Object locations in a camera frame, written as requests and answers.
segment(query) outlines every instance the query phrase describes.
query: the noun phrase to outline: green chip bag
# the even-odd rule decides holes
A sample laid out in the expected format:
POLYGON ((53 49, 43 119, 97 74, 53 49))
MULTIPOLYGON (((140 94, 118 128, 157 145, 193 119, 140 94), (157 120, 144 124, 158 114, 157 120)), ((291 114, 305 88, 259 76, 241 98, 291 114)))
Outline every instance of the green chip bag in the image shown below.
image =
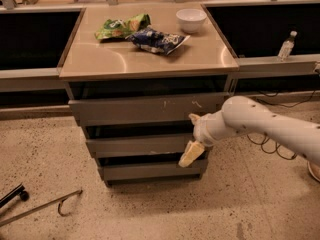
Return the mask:
POLYGON ((138 14, 126 21, 108 19, 94 35, 98 40, 126 38, 150 24, 149 15, 144 13, 138 14))

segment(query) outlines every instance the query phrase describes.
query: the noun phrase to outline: snack bag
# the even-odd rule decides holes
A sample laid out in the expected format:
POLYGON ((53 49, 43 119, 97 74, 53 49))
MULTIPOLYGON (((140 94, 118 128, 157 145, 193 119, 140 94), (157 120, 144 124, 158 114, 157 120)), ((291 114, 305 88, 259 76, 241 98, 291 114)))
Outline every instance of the snack bag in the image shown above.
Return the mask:
POLYGON ((95 32, 95 37, 98 40, 109 38, 126 38, 150 25, 150 17, 148 14, 138 14, 126 21, 108 19, 103 26, 95 32))
POLYGON ((142 50, 168 55, 189 37, 163 33, 147 27, 128 36, 126 39, 142 50))

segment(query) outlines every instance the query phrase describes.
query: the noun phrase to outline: bowl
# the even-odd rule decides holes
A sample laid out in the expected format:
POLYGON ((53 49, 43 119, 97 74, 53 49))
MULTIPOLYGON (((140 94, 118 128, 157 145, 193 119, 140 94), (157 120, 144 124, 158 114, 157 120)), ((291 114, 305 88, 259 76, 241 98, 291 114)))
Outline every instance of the bowl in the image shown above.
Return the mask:
POLYGON ((181 30, 187 34, 197 33, 207 18, 207 14, 198 9, 182 9, 176 16, 181 30))

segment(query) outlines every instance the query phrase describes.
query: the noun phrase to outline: black caster wheel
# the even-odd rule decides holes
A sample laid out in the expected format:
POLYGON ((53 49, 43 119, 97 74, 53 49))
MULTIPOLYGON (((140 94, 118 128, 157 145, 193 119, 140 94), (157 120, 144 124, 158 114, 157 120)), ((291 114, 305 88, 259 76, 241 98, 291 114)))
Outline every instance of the black caster wheel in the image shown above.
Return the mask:
POLYGON ((22 191, 20 194, 20 199, 25 202, 29 199, 29 193, 27 191, 22 191))

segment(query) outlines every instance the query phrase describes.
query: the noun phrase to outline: floor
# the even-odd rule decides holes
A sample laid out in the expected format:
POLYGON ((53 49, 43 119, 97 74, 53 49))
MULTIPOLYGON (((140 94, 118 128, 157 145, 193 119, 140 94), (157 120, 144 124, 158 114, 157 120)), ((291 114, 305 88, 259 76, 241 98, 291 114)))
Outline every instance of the floor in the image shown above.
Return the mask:
MULTIPOLYGON (((319 123, 319 105, 269 107, 319 123)), ((64 203, 69 216, 49 206, 1 227, 1 240, 320 238, 320 185, 307 162, 265 154, 246 136, 217 142, 201 180, 107 188, 67 107, 10 109, 0 111, 0 161, 0 197, 20 183, 30 194, 5 205, 0 221, 83 189, 64 203)))

